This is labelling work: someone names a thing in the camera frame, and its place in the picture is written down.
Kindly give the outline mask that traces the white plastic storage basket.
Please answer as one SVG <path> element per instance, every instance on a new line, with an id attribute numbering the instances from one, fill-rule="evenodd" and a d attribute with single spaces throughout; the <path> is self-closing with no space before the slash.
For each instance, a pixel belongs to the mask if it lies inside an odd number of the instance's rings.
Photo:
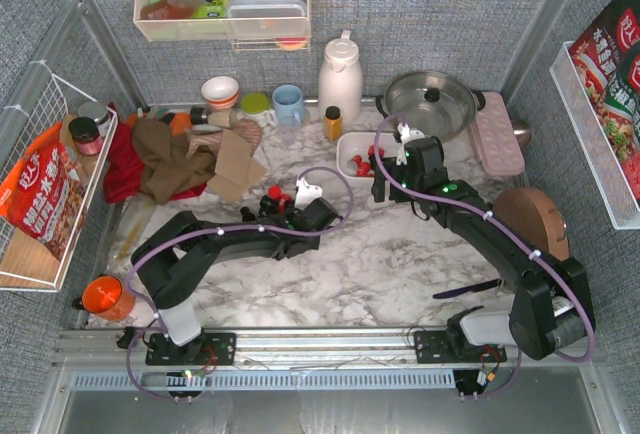
<path id="1" fill-rule="evenodd" d="M 336 166 L 352 187 L 371 187 L 372 177 L 357 175 L 357 160 L 369 161 L 369 148 L 374 144 L 376 133 L 359 131 L 343 134 L 337 143 Z M 382 158 L 396 157 L 400 144 L 392 133 L 383 132 L 379 138 Z"/>

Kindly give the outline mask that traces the red capsule number two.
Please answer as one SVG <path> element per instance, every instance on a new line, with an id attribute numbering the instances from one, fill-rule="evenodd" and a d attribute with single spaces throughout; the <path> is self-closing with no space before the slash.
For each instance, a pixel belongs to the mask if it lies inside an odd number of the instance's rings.
<path id="1" fill-rule="evenodd" d="M 357 168 L 356 176 L 357 177 L 372 177 L 373 176 L 373 169 L 372 169 L 371 165 L 368 162 L 361 163 Z"/>

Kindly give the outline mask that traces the brown cardboard piece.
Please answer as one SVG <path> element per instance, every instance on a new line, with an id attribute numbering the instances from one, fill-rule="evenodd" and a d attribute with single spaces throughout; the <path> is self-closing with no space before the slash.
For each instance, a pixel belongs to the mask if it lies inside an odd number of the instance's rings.
<path id="1" fill-rule="evenodd" d="M 233 131 L 225 130 L 208 189 L 226 202 L 235 202 L 265 174 L 266 168 L 253 158 L 252 145 Z"/>

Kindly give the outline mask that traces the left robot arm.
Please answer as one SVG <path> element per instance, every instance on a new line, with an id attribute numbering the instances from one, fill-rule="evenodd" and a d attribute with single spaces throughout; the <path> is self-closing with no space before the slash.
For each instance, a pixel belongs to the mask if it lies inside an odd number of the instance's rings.
<path id="1" fill-rule="evenodd" d="M 191 211 L 172 217 L 131 256 L 171 342 L 183 347 L 201 336 L 192 294 L 216 263 L 263 257 L 282 260 L 317 250 L 320 234 L 342 217 L 324 198 L 303 209 L 292 205 L 240 210 L 239 224 L 215 224 Z"/>

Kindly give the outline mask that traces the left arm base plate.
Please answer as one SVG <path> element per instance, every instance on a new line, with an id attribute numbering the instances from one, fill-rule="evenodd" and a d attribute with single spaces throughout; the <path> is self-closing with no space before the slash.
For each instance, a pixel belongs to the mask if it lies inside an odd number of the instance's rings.
<path id="1" fill-rule="evenodd" d="M 163 334 L 152 334 L 147 341 L 145 363 L 150 366 L 230 366 L 234 363 L 235 333 L 204 332 L 184 346 L 177 346 Z"/>

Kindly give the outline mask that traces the brown cloth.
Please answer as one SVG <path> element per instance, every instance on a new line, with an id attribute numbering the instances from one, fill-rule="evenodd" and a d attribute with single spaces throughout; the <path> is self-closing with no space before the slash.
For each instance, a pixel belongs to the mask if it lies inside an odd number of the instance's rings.
<path id="1" fill-rule="evenodd" d="M 144 168 L 140 188 L 158 205 L 189 189 L 206 184 L 214 175 L 222 132 L 173 135 L 171 127 L 155 119 L 139 119 L 132 145 Z"/>

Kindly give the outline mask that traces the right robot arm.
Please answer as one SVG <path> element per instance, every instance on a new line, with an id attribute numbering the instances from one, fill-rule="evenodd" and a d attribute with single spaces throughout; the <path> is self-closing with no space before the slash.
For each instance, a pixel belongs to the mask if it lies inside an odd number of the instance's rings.
<path id="1" fill-rule="evenodd" d="M 452 180 L 436 137 L 403 144 L 396 158 L 373 150 L 372 194 L 410 203 L 441 227 L 472 245 L 498 272 L 514 294 L 508 315 L 510 334 L 529 358 L 551 354 L 583 363 L 597 345 L 595 316 L 585 267 L 569 257 L 541 253 L 515 234 L 479 193 L 463 180 Z"/>

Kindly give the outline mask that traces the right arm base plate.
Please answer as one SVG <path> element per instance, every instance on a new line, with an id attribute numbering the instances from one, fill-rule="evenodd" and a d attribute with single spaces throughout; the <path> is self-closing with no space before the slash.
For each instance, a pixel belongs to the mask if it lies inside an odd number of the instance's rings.
<path id="1" fill-rule="evenodd" d="M 464 336 L 447 330 L 417 330 L 412 333 L 418 364 L 505 362 L 507 353 L 497 345 L 471 345 Z"/>

